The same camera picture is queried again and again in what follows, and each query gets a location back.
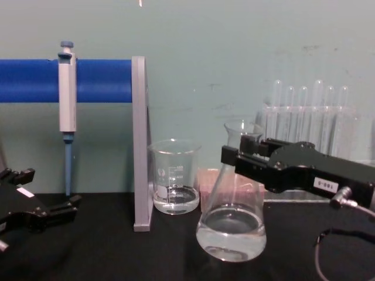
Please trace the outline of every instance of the erlenmeyer flask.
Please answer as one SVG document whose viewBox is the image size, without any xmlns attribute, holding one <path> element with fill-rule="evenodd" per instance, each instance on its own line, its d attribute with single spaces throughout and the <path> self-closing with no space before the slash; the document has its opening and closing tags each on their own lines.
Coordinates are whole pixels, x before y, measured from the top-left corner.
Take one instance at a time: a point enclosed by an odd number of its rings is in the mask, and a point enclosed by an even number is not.
<svg viewBox="0 0 375 281">
<path fill-rule="evenodd" d="M 246 134 L 259 139 L 262 132 L 260 126 L 251 124 Z M 231 130 L 229 133 L 233 135 L 229 136 L 228 144 L 239 148 L 244 132 Z M 265 248 L 263 196 L 259 183 L 235 174 L 234 169 L 230 165 L 222 166 L 199 220 L 196 237 L 200 246 L 215 258 L 244 262 L 254 259 Z"/>
</svg>

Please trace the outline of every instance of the clear liquid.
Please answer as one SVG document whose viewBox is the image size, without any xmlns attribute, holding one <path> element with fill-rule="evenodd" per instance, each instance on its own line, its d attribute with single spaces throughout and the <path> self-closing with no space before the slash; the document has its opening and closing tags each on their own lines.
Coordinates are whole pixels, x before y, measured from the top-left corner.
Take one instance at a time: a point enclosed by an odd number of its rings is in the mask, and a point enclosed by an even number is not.
<svg viewBox="0 0 375 281">
<path fill-rule="evenodd" d="M 263 221 L 240 205 L 211 210 L 198 223 L 196 237 L 207 253 L 227 262 L 254 259 L 267 241 Z"/>
<path fill-rule="evenodd" d="M 154 206 L 160 212 L 170 215 L 193 211 L 199 204 L 199 193 L 192 187 L 167 187 L 166 198 L 154 193 Z"/>
</svg>

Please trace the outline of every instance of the black table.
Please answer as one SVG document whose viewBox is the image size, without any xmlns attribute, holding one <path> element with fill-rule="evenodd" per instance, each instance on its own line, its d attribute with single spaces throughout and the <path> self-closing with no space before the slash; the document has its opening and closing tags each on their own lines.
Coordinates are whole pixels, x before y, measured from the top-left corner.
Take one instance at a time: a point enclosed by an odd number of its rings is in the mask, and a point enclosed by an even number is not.
<svg viewBox="0 0 375 281">
<path fill-rule="evenodd" d="M 48 204 L 61 195 L 40 195 Z M 154 211 L 151 232 L 134 232 L 132 194 L 83 194 L 74 224 L 32 235 L 3 235 L 11 248 L 0 254 L 0 280 L 320 280 L 313 243 L 329 227 L 375 232 L 375 224 L 353 210 L 326 204 L 268 203 L 267 246 L 256 259 L 223 263 L 195 238 L 200 211 L 170 216 Z M 329 236 L 322 244 L 322 270 L 332 281 L 375 276 L 375 246 L 356 238 Z"/>
</svg>

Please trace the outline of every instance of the white label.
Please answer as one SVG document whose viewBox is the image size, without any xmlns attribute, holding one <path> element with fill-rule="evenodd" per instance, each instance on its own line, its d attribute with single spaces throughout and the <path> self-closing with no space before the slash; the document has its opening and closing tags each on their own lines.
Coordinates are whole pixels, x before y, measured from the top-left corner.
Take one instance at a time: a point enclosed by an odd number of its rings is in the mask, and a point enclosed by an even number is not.
<svg viewBox="0 0 375 281">
<path fill-rule="evenodd" d="M 158 196 L 160 198 L 167 198 L 168 191 L 165 186 L 158 186 Z"/>
<path fill-rule="evenodd" d="M 0 224 L 0 232 L 4 231 L 6 228 L 6 222 L 3 224 Z"/>
<path fill-rule="evenodd" d="M 24 189 L 23 187 L 20 187 L 17 189 L 18 192 L 21 192 L 23 195 L 26 195 L 27 197 L 31 198 L 34 196 L 29 190 Z"/>
<path fill-rule="evenodd" d="M 314 180 L 314 187 L 317 189 L 322 189 L 328 192 L 336 193 L 339 189 L 339 184 L 334 183 L 333 181 L 324 180 L 319 177 L 316 177 Z"/>
</svg>

